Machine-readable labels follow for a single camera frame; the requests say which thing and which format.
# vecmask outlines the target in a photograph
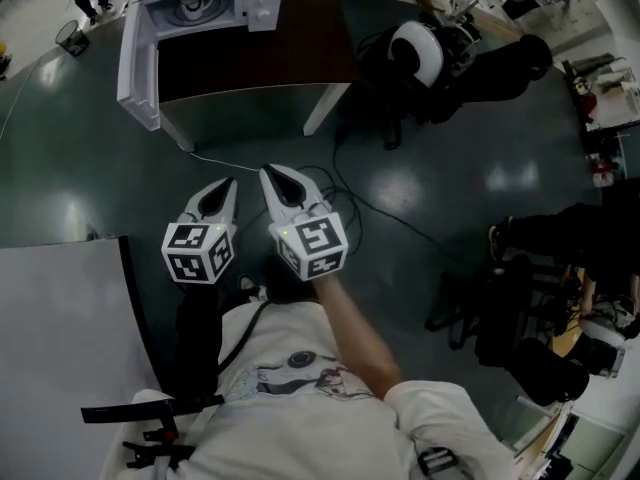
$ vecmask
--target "whiteboard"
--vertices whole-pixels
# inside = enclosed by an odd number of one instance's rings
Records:
[[[0,249],[3,480],[97,478],[118,425],[85,425],[80,408],[157,387],[121,242]]]

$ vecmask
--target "white cable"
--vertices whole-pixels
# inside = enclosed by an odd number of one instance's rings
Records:
[[[223,162],[222,160],[214,160],[213,158],[204,158],[204,157],[196,155],[195,153],[189,153],[189,154],[191,156],[195,156],[196,158],[199,158],[200,160],[204,160],[205,162],[214,162],[216,164],[228,165],[229,167],[236,167],[238,169],[244,169],[245,171],[260,172],[260,169],[252,169],[251,167],[245,167],[244,165],[230,164],[230,163],[227,163],[227,162]]]
[[[11,117],[11,113],[13,112],[13,107],[15,107],[16,103],[18,103],[18,98],[20,97],[20,94],[22,94],[22,89],[24,89],[24,86],[27,85],[29,78],[31,78],[31,75],[33,74],[39,62],[40,62],[40,59],[38,59],[33,63],[33,66],[31,67],[31,71],[29,71],[29,74],[27,75],[27,78],[25,79],[25,81],[22,82],[22,85],[18,90],[18,94],[16,94],[16,98],[13,100],[13,103],[11,104],[11,108],[9,109],[9,113],[7,114],[7,117],[4,120],[4,124],[2,125],[2,131],[0,131],[0,140],[2,140],[2,136],[4,135],[4,129],[7,127],[7,123],[9,122],[9,118]]]

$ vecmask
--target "mug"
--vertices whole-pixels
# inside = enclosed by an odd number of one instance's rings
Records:
[[[213,0],[180,0],[180,7],[184,17],[189,21],[195,21],[202,18],[202,13],[207,10]]]

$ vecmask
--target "microwave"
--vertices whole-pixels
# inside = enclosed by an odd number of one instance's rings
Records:
[[[160,128],[159,41],[226,27],[247,27],[250,32],[274,30],[278,22],[280,0],[206,2],[207,10],[195,20],[185,17],[180,0],[131,0],[129,4],[120,48],[117,99],[148,130]]]

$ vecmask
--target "shirt sleeve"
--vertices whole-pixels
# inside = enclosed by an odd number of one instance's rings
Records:
[[[515,480],[512,453],[498,442],[466,390],[447,382],[409,381],[384,399],[398,415],[398,427],[416,443],[418,453],[448,448],[475,480]]]

